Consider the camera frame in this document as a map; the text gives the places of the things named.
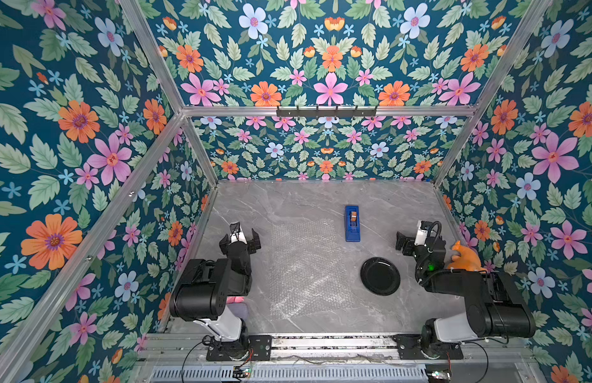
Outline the black dinner plate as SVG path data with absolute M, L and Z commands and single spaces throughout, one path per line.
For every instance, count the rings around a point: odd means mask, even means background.
M 396 266 L 382 257 L 364 261 L 360 278 L 368 291 L 380 296 L 394 294 L 401 284 L 401 276 Z

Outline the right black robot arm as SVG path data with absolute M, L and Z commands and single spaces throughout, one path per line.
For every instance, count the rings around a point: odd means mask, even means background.
M 444 261 L 446 242 L 442 236 L 420 229 L 414 237 L 396 234 L 396 249 L 416 261 L 414 278 L 432 294 L 463 298 L 465 309 L 446 318 L 429 319 L 410 347 L 410 359 L 419 356 L 449 359 L 457 356 L 460 344 L 492 339 L 502 344 L 512 338 L 535 334 L 535 319 L 505 272 L 484 269 L 479 255 L 457 241 L 454 254 Z

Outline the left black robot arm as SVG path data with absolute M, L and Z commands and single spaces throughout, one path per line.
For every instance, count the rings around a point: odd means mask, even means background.
M 190 260 L 180 276 L 168 307 L 170 315 L 196 322 L 210 333 L 210 351 L 232 360 L 248 357 L 251 350 L 245 321 L 227 308 L 230 298 L 249 295 L 251 256 L 262 247 L 259 233 L 246 237 L 240 223 L 219 241 L 222 259 Z

